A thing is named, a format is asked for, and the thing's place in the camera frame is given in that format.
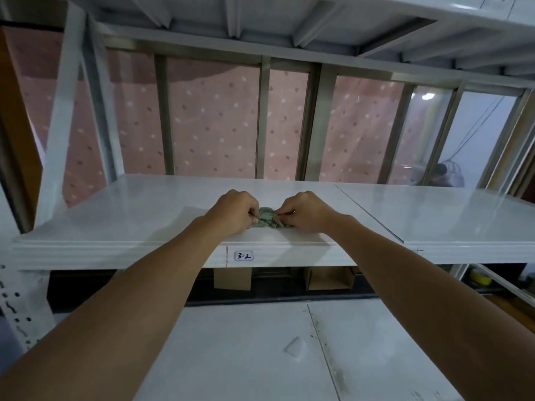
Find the shelf label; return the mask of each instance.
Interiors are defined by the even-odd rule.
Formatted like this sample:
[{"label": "shelf label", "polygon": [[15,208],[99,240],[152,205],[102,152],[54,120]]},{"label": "shelf label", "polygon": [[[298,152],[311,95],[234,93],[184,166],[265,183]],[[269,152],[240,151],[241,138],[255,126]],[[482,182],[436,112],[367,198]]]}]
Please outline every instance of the shelf label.
[{"label": "shelf label", "polygon": [[237,250],[234,252],[234,261],[252,260],[255,260],[255,256],[252,254],[252,250]]}]

